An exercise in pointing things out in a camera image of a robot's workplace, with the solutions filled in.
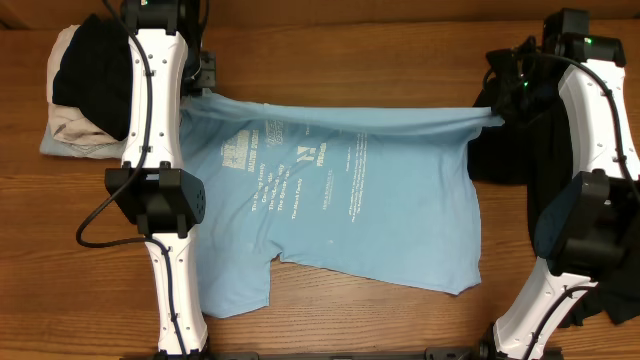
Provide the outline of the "light blue t-shirt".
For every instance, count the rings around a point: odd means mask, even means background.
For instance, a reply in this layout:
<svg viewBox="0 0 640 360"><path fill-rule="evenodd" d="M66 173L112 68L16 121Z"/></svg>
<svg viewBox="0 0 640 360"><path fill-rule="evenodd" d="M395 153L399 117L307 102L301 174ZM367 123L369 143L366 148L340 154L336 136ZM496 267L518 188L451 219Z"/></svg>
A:
<svg viewBox="0 0 640 360"><path fill-rule="evenodd" d="M471 140L487 108L330 108L188 99L180 143L206 190L202 310L269 302L274 259L457 295L479 284Z"/></svg>

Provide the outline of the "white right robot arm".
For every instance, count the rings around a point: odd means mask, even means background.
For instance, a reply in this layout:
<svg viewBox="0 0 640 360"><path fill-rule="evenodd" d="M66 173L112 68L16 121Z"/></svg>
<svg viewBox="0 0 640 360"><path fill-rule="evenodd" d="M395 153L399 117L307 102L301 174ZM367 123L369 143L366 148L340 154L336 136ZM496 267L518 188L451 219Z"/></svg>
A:
<svg viewBox="0 0 640 360"><path fill-rule="evenodd" d="M502 118L469 148L478 181L527 188L534 269L464 359L558 359L546 344L588 294L639 266L639 156L620 40L589 31L586 11L546 18L541 38L487 54L477 104Z"/></svg>

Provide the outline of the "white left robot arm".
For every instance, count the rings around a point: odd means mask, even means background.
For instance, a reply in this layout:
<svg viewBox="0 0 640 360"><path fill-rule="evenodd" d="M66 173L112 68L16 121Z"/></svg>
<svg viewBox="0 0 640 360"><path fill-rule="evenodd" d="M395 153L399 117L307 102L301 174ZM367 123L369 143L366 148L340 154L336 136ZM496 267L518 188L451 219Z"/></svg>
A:
<svg viewBox="0 0 640 360"><path fill-rule="evenodd" d="M208 359L193 245L206 197L180 147L180 100L215 82L201 51L201 1L126 1L132 66L130 123L121 164L105 185L149 252L160 330L157 359Z"/></svg>

